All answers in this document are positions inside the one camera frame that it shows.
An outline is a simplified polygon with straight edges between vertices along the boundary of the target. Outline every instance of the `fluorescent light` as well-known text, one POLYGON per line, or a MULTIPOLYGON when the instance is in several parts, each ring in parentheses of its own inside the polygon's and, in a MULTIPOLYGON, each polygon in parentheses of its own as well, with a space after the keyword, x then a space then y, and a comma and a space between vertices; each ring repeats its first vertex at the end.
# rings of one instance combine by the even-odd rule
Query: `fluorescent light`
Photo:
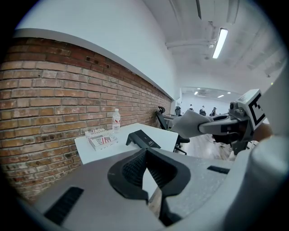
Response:
POLYGON ((226 37, 227 37, 228 31, 226 29, 221 29, 220 35, 219 35, 219 39, 218 39, 218 43, 215 49, 215 52, 213 54, 213 59, 217 59, 222 48, 223 45, 225 43, 226 37))

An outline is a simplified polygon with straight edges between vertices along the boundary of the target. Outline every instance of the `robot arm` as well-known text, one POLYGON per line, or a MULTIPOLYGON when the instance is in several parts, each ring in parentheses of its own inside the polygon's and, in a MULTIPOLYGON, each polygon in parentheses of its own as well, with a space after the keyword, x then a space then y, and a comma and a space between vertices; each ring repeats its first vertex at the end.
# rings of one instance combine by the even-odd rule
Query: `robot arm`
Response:
POLYGON ((266 118, 258 104, 259 89, 253 89, 231 102, 228 114, 203 117, 188 110, 184 116, 173 121, 172 131, 184 138, 212 134, 216 142, 231 144, 234 154, 246 149, 254 130, 266 118))

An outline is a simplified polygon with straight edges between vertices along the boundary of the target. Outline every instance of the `gray surface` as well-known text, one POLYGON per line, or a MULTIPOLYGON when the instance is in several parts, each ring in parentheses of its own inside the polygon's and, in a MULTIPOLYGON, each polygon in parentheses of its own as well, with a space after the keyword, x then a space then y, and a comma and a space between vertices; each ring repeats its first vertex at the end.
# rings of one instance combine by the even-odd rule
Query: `gray surface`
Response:
MULTIPOLYGON (((109 168, 117 161, 134 154, 129 151, 81 166, 53 185, 35 203, 44 213, 70 186, 84 189, 82 196, 63 223, 71 230, 159 230, 163 224, 149 210, 145 201, 129 200, 119 195, 107 180, 109 168)), ((191 181, 183 192, 167 198, 170 210, 185 217, 201 207, 219 188, 226 175, 206 168, 216 165, 230 168, 232 162, 206 160, 167 152, 162 154, 186 164, 191 171, 191 181)))
POLYGON ((125 152, 79 167, 47 190, 35 207, 44 213, 70 186, 77 186, 84 192, 63 227, 73 231, 161 229, 163 224, 149 210, 145 201, 123 198, 107 180, 109 168, 135 152, 125 152))
POLYGON ((231 161, 209 160, 159 150, 160 153, 185 164, 191 172, 191 180, 185 189, 177 196, 168 197, 167 203, 170 210, 181 217, 194 212, 201 207, 226 178, 226 174, 207 170, 211 165, 230 169, 231 161))

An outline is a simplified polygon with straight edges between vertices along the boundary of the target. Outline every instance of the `floor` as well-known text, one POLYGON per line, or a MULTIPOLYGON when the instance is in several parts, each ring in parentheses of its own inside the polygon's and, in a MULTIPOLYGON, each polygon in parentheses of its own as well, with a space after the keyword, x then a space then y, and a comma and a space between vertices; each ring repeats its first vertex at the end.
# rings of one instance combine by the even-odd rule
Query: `floor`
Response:
MULTIPOLYGON (((187 152, 188 156, 227 161, 234 161, 236 158, 230 145, 214 142, 210 134, 193 137, 190 140, 189 143, 184 143, 181 147, 183 151, 187 152)), ((159 217, 161 198, 162 192, 157 188, 149 200, 148 206, 156 217, 159 217)))

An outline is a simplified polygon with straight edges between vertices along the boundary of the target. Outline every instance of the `white table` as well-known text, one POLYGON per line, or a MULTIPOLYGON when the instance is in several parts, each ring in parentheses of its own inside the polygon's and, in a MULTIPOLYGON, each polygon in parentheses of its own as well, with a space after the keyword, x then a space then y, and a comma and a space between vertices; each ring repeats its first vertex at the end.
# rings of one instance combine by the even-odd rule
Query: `white table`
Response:
MULTIPOLYGON (((121 127, 119 134, 116 134, 118 143, 100 151, 95 151, 85 136, 76 138, 75 144, 82 163, 86 164, 92 161, 111 157, 122 152, 139 149, 139 146, 133 142, 126 146, 126 140, 129 133, 140 129, 143 130, 143 132, 145 132, 153 141, 155 141, 161 147, 161 149, 173 152, 177 141, 177 133, 136 123, 121 127)), ((143 190, 148 192, 150 198, 156 188, 157 184, 149 171, 146 170, 143 178, 143 190)))

